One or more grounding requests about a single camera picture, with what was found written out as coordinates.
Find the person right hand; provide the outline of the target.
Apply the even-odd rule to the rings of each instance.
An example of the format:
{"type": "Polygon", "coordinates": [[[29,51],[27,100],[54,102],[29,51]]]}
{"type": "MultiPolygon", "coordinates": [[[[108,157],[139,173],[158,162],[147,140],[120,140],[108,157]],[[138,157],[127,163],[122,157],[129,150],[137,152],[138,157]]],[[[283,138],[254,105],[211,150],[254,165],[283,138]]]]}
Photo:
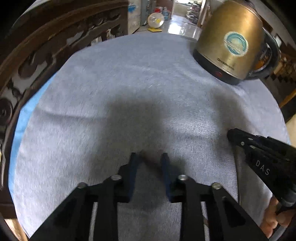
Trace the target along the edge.
{"type": "Polygon", "coordinates": [[[281,212],[280,214],[276,214],[278,204],[278,200],[273,196],[269,202],[268,208],[264,212],[260,228],[267,238],[272,236],[273,230],[278,224],[284,228],[287,228],[293,216],[295,215],[295,210],[287,210],[281,212]]]}

